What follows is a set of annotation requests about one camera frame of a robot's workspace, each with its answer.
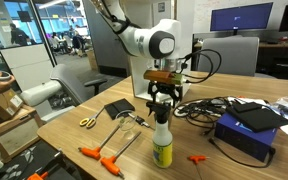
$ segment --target robotic arm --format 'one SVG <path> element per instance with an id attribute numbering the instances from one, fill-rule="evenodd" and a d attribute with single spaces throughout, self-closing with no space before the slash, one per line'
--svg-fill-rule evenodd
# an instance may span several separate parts
<path id="1" fill-rule="evenodd" d="M 179 56 L 181 24 L 163 19 L 151 29 L 141 29 L 124 15 L 119 0 L 91 0 L 115 34 L 122 40 L 125 50 L 132 56 L 150 59 L 176 60 Z"/>
<path id="2" fill-rule="evenodd" d="M 158 92 L 170 95 L 173 106 L 180 101 L 184 80 L 181 74 L 174 73 L 178 69 L 180 22 L 163 19 L 151 29 L 141 29 L 125 16 L 119 0 L 90 1 L 121 39 L 128 54 L 159 61 L 159 71 L 147 70 L 144 74 L 144 79 L 150 80 L 148 93 L 153 101 Z"/>

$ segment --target blue box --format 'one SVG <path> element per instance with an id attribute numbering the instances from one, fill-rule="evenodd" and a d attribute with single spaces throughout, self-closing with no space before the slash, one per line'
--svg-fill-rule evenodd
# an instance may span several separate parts
<path id="1" fill-rule="evenodd" d="M 243 126 L 228 113 L 217 121 L 215 137 L 264 162 L 275 138 L 277 129 L 258 133 Z"/>

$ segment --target spray bottle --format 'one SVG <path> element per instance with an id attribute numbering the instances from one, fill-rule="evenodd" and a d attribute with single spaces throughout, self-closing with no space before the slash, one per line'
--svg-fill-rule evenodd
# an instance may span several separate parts
<path id="1" fill-rule="evenodd" d="M 173 136 L 168 130 L 168 118 L 170 115 L 170 104 L 157 104 L 147 102 L 150 108 L 149 115 L 154 111 L 156 128 L 153 133 L 153 160 L 160 168 L 167 168 L 172 163 Z"/>

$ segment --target orange screwdriver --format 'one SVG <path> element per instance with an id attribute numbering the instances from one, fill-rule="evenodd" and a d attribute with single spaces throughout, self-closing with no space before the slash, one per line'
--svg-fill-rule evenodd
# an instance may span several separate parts
<path id="1" fill-rule="evenodd" d="M 188 159 L 193 161 L 194 164 L 198 164 L 198 161 L 204 161 L 204 160 L 206 160 L 206 158 L 208 158 L 208 157 L 205 157 L 205 156 L 190 156 L 190 157 L 188 157 Z"/>
<path id="2" fill-rule="evenodd" d="M 88 148 L 81 148 L 79 147 L 78 150 L 84 154 L 85 156 L 92 157 L 96 160 L 99 160 L 101 158 L 100 151 L 104 147 L 104 145 L 111 139 L 111 137 L 115 134 L 115 132 L 120 128 L 119 125 L 116 126 L 116 128 L 109 134 L 106 139 L 102 142 L 102 144 L 95 149 L 88 149 Z"/>
<path id="3" fill-rule="evenodd" d="M 111 172 L 112 174 L 114 174 L 115 176 L 120 176 L 121 178 L 124 179 L 124 174 L 121 173 L 120 168 L 117 167 L 114 162 L 116 161 L 116 159 L 132 144 L 133 141 L 135 141 L 135 139 L 141 134 L 141 132 L 138 132 L 137 134 L 135 134 L 135 136 L 129 140 L 124 147 L 122 147 L 122 149 L 120 149 L 114 156 L 110 157 L 110 158 L 105 158 L 103 157 L 101 159 L 101 163 L 103 166 L 105 166 L 105 168 Z"/>

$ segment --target metal rod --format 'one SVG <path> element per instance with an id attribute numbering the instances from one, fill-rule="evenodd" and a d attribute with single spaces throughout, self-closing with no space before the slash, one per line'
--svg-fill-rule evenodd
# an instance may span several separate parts
<path id="1" fill-rule="evenodd" d="M 129 140 L 127 142 L 127 144 L 124 145 L 124 147 L 122 149 L 120 149 L 116 154 L 115 154 L 115 157 L 116 159 L 132 144 L 133 141 L 135 141 L 135 139 L 141 134 L 142 132 L 138 132 L 137 134 L 135 134 L 135 136 Z"/>
<path id="2" fill-rule="evenodd" d="M 116 128 L 111 132 L 111 134 L 109 134 L 106 139 L 104 139 L 104 141 L 102 142 L 102 144 L 100 145 L 100 148 L 102 149 L 104 147 L 104 145 L 111 139 L 111 137 L 115 134 L 115 132 L 120 128 L 119 125 L 116 126 Z"/>

